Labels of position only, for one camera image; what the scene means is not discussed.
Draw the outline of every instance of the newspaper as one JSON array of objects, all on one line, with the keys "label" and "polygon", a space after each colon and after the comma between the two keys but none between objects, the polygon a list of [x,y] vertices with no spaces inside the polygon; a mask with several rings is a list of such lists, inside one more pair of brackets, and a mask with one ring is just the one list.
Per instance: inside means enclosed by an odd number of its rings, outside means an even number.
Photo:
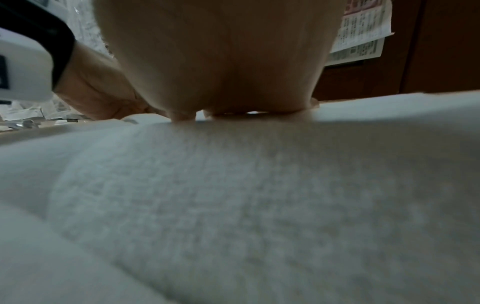
[{"label": "newspaper", "polygon": [[380,57],[384,48],[384,42],[385,38],[382,38],[353,48],[331,53],[325,66],[333,66]]},{"label": "newspaper", "polygon": [[391,0],[350,0],[349,3],[332,53],[392,35]]}]

